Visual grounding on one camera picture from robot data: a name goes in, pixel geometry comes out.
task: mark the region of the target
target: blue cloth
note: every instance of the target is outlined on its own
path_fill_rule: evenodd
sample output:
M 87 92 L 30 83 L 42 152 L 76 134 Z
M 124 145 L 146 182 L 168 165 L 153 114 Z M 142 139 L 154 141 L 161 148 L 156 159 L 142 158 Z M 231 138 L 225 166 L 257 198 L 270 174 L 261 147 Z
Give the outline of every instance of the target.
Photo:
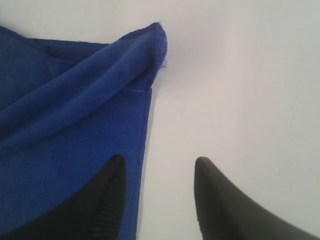
M 58 206 L 121 154 L 118 239 L 135 239 L 151 85 L 166 52 L 158 23 L 112 44 L 0 27 L 0 235 Z

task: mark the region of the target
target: blue towel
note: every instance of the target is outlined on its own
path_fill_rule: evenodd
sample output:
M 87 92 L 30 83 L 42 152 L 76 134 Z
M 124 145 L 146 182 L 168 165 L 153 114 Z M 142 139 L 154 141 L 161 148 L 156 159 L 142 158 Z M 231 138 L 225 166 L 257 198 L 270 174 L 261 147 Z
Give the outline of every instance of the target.
M 158 23 L 100 44 L 0 27 L 0 236 L 126 159 L 119 240 L 135 239 L 151 85 L 167 52 Z

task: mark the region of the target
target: white background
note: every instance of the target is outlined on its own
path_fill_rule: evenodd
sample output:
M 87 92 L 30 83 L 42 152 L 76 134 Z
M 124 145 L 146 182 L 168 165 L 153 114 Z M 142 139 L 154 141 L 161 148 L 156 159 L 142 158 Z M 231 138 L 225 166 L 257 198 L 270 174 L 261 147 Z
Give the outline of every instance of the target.
M 320 236 L 319 0 L 0 0 L 33 38 L 109 43 L 161 22 L 139 240 L 200 240 L 194 164 Z

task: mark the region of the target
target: white surface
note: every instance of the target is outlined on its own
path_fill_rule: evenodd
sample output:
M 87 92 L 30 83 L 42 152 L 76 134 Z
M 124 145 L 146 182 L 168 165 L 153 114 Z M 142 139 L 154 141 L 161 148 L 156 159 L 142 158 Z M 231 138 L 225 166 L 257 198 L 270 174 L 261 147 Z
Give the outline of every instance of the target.
M 28 37 L 112 42 L 161 21 L 140 240 L 200 240 L 194 163 L 320 236 L 320 1 L 0 0 Z

